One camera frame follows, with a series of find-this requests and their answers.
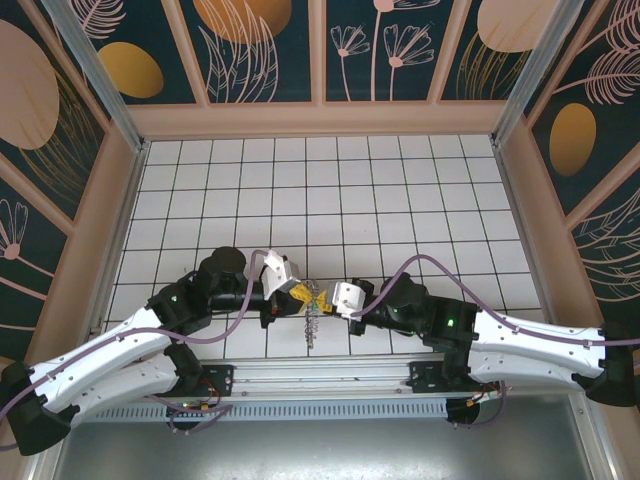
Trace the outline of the aluminium extrusion rail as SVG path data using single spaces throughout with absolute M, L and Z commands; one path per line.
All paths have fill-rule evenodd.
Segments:
M 348 395 L 388 396 L 410 387 L 409 363 L 419 355 L 353 356 L 235 360 L 230 363 L 190 360 L 181 367 L 164 353 L 115 357 L 107 351 L 65 355 L 34 366 L 29 379 L 45 406 L 60 411 L 80 400 L 102 406 L 119 405 L 171 390 L 181 376 L 201 372 L 205 365 L 232 365 L 230 396 L 321 398 Z

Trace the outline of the metal disc with keyrings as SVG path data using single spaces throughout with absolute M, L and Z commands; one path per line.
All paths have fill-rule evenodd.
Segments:
M 319 284 L 316 280 L 307 279 L 303 282 L 303 284 L 311 291 L 313 294 L 313 300 L 317 301 L 317 297 L 320 293 Z M 317 338 L 318 328 L 319 328 L 319 316 L 321 311 L 318 314 L 314 314 L 310 311 L 305 315 L 305 328 L 304 335 L 307 348 L 309 350 L 313 350 L 315 346 L 315 340 Z

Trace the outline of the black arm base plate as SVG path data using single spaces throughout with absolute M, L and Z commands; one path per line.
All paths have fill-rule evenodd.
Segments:
M 414 361 L 409 363 L 406 385 L 414 394 L 433 393 L 447 397 L 500 392 L 498 382 L 479 382 L 471 378 L 470 372 L 468 366 L 456 366 L 445 361 Z
M 205 365 L 201 372 L 181 376 L 169 391 L 158 393 L 165 398 L 229 397 L 234 384 L 232 365 Z

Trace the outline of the grey metal panel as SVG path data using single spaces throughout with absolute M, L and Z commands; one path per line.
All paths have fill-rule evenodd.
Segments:
M 29 480 L 621 480 L 585 403 L 510 396 L 489 424 L 443 419 L 221 421 L 193 436 L 94 423 L 41 455 Z

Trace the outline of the aluminium corner post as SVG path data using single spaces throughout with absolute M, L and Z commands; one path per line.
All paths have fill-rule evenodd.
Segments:
M 140 153 L 144 143 L 143 137 L 99 59 L 97 51 L 77 21 L 72 7 L 67 0 L 41 0 L 41 2 L 52 21 L 59 28 L 62 38 L 66 41 L 74 57 L 84 68 L 89 82 L 93 84 L 126 142 L 135 153 Z
M 559 0 L 541 36 L 518 76 L 492 132 L 493 147 L 499 151 L 509 139 L 537 86 L 557 56 L 574 25 L 584 0 Z

